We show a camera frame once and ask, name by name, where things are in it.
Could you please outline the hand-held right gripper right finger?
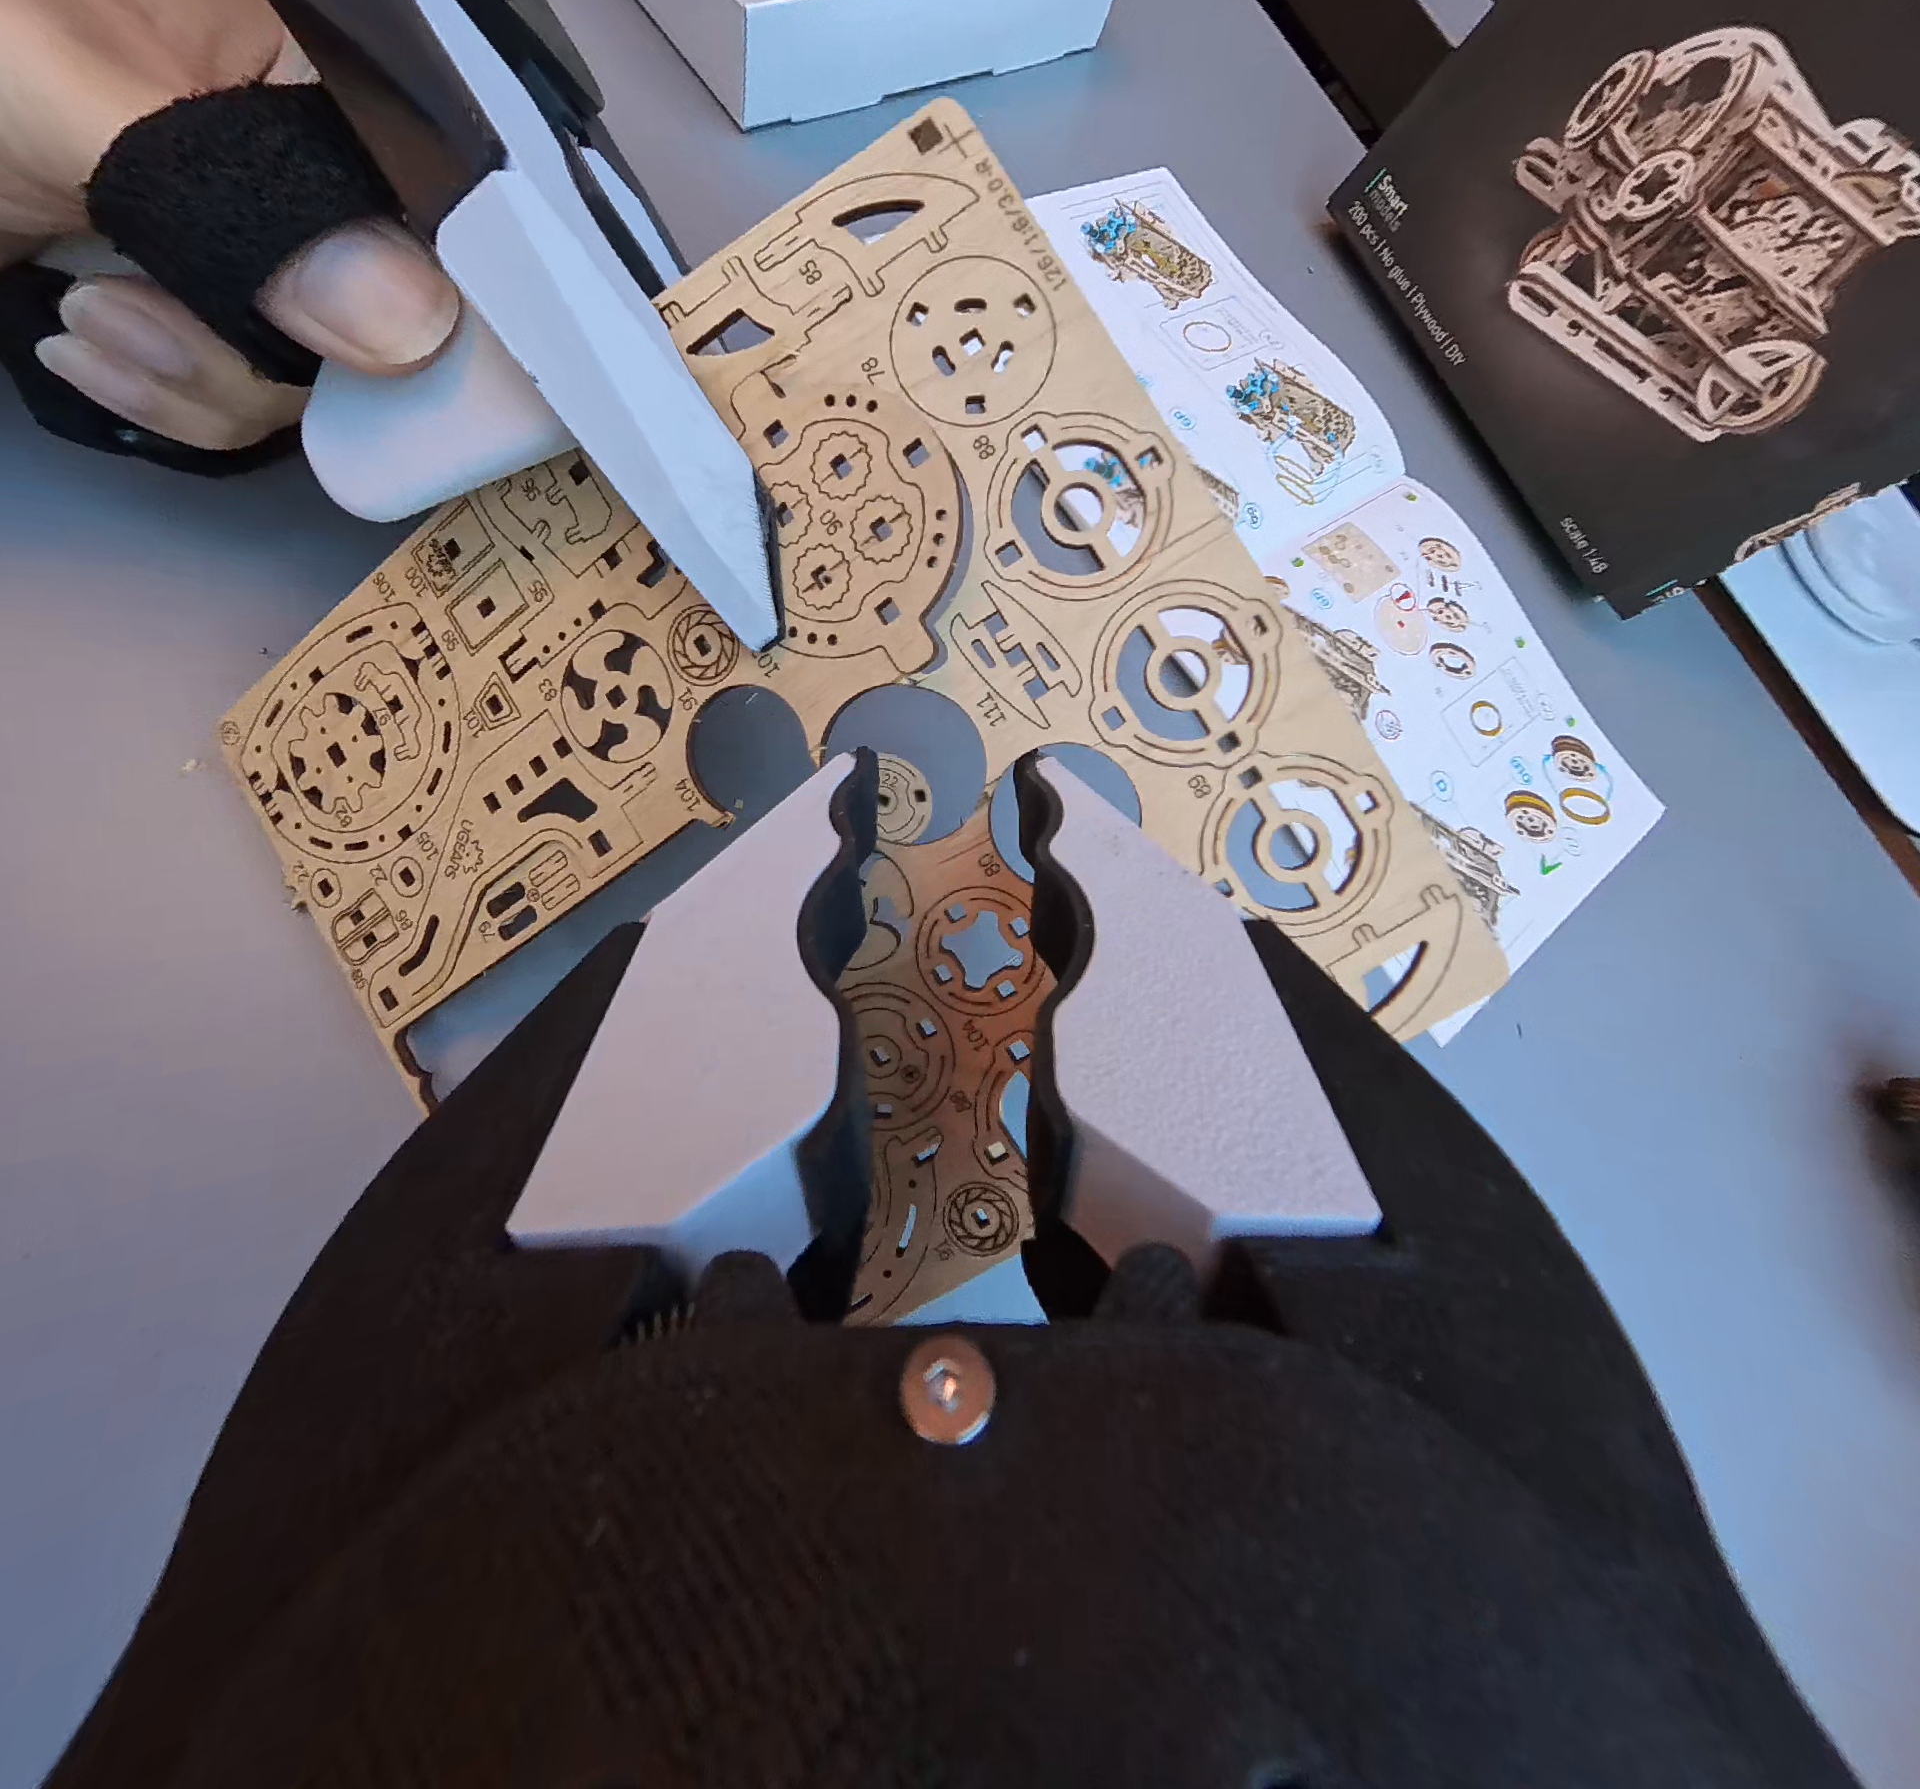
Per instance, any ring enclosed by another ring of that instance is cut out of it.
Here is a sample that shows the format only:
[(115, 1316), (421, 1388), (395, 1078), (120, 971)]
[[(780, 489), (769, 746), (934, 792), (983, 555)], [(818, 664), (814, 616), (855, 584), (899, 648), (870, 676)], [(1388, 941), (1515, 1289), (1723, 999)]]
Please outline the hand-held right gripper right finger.
[(1028, 1068), (1048, 1316), (1128, 1248), (1210, 1279), (1231, 1237), (1362, 1237), (1379, 1202), (1234, 905), (1063, 765), (1016, 765), (1032, 937), (1052, 968)]

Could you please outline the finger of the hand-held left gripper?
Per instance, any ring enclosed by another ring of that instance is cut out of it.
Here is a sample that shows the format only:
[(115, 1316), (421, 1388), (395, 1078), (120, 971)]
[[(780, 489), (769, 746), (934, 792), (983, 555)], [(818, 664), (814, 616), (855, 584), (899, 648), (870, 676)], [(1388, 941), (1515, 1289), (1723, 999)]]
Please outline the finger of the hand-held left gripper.
[(590, 217), (560, 143), (526, 129), (440, 221), (436, 252), (618, 495), (743, 644), (780, 630), (755, 474)]
[(325, 360), (302, 412), (309, 471), (363, 520), (409, 519), (574, 441), (471, 305), (440, 355), (405, 374)]

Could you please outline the person's left hand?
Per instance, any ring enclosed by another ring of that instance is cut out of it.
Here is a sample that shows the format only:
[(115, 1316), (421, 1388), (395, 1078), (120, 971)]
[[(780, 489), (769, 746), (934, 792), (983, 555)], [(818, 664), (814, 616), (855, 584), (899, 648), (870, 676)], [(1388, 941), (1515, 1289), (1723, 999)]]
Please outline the person's left hand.
[[(267, 0), (2, 0), (2, 265), (88, 231), (88, 176), (132, 121), (253, 81), (316, 81)], [(319, 358), (405, 374), (440, 355), (463, 295), (416, 238), (366, 217), (292, 250), (256, 310)], [(54, 399), (198, 451), (256, 444), (304, 409), (304, 388), (256, 374), (132, 274), (80, 276), (33, 358)]]

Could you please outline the black puzzle packaging box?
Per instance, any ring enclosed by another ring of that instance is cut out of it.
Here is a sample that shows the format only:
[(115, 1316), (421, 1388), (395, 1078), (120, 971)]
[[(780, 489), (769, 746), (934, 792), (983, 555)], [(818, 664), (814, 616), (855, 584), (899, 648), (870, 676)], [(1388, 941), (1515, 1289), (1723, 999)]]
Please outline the black puzzle packaging box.
[(1329, 212), (1623, 616), (1918, 471), (1918, 0), (1498, 0)]

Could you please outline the folded instruction leaflet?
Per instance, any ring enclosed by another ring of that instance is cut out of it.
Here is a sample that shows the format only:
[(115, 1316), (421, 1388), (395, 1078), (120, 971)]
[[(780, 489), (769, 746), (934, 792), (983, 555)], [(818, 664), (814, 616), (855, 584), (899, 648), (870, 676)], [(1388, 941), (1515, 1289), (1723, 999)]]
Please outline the folded instruction leaflet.
[(1517, 971), (1657, 823), (1388, 413), (1168, 169), (1028, 203)]

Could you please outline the laser-cut wooden puzzle sheet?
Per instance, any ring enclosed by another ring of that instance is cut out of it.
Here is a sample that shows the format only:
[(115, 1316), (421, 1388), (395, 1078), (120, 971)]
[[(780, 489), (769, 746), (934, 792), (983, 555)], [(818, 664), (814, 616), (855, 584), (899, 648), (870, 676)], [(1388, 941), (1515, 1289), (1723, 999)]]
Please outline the laser-cut wooden puzzle sheet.
[(421, 1016), (618, 877), (672, 891), (855, 746), (879, 777), (846, 975), (877, 1158), (855, 1322), (921, 1310), (1032, 1232), (1048, 971), (990, 826), (1017, 754), (1090, 753), (1171, 857), (1396, 1036), (1505, 979), (1354, 684), (958, 105), (659, 310), (769, 492), (769, 648), (569, 451), (435, 506), (219, 720), (292, 905), (416, 1088)]

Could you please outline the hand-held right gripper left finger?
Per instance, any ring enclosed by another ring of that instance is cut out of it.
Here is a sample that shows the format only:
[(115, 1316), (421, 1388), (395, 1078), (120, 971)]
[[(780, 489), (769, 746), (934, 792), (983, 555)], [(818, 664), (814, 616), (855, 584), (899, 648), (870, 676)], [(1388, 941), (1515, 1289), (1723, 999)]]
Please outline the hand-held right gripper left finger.
[(803, 1316), (846, 1316), (870, 1108), (838, 977), (868, 917), (877, 754), (834, 754), (646, 917), (507, 1233), (656, 1246), (689, 1275), (749, 1248)]

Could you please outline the grey desk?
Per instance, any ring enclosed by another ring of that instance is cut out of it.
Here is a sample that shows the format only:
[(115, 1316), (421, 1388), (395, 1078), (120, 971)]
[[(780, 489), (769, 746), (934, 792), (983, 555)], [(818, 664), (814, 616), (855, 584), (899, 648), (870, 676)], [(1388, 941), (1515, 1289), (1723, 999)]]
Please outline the grey desk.
[[(1321, 229), (1360, 143), (1254, 0), (1117, 0), (958, 89), (1027, 195), (1178, 174), (1376, 395), (1667, 817), (1417, 1057), (1555, 1210), (1723, 1551), (1873, 1787), (1918, 1784), (1918, 896), (1703, 600), (1575, 598)], [(308, 471), (204, 481), (2, 396), (2, 1784), (120, 1653), (251, 1361), (421, 1122), (292, 912), (219, 713), (391, 551)], [(206, 768), (177, 765), (204, 758)]]

